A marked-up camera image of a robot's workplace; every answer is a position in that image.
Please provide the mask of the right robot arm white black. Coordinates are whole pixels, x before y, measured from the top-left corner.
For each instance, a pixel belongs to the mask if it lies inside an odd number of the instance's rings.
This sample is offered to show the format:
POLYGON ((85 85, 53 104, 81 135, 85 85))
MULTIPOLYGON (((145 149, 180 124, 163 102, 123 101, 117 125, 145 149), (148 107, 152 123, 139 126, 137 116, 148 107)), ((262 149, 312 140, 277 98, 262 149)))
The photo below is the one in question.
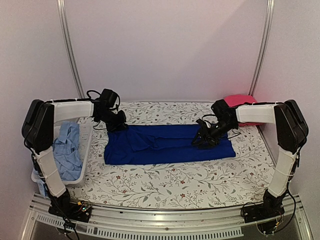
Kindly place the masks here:
POLYGON ((215 125, 210 125, 203 119, 197 120, 200 128, 191 144, 200 149, 217 146, 222 136, 237 129, 239 124, 275 125, 278 158, 271 183, 263 195, 263 203, 258 208, 262 218, 269 218, 278 210, 288 193, 289 183, 300 164, 300 151, 309 134, 309 127, 297 102, 293 99, 285 102, 246 102, 231 107, 221 99, 217 100, 211 109, 217 118, 215 125))

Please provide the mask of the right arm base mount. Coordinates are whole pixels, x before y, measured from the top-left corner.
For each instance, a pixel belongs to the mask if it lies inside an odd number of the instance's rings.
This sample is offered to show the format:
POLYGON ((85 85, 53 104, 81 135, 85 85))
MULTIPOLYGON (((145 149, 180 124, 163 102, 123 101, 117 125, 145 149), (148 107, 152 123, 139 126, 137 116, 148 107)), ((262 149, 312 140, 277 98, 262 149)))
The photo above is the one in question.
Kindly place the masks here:
POLYGON ((245 223, 252 223, 273 217, 283 215, 285 213, 282 202, 274 203, 271 200, 264 200, 263 203, 255 204, 248 202, 244 204, 240 210, 240 215, 245 223))

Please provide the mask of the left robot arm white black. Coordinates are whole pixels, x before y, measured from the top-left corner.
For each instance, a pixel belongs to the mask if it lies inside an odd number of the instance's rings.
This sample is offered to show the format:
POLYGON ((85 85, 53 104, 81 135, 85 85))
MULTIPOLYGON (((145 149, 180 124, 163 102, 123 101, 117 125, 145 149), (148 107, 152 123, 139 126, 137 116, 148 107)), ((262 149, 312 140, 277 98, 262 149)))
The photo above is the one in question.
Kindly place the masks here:
POLYGON ((122 131, 127 127, 124 111, 117 110, 113 103, 100 98, 74 98, 49 101, 34 99, 21 129, 24 145, 31 151, 35 169, 44 178, 51 204, 63 217, 70 217, 75 210, 54 160, 54 126, 78 118, 104 122, 109 132, 122 131))

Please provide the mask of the blue printed t-shirt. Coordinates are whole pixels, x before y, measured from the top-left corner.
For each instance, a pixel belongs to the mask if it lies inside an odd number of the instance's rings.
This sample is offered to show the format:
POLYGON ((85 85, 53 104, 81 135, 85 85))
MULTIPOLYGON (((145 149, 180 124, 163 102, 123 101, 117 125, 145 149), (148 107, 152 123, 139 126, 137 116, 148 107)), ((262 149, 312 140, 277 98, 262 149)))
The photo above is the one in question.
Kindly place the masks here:
POLYGON ((108 132, 104 149, 107 165, 174 164, 234 158, 231 141, 224 134, 212 148, 192 145, 199 126, 130 125, 126 129, 108 132))

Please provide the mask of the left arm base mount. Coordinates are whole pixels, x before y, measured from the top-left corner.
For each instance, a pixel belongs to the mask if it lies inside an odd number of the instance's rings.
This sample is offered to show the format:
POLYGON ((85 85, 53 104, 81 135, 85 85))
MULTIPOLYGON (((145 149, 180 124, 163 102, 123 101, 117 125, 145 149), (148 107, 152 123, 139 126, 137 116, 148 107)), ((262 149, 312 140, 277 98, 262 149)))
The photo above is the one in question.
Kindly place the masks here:
POLYGON ((88 223, 92 214, 92 205, 88 202, 79 201, 52 201, 48 213, 69 220, 88 223))

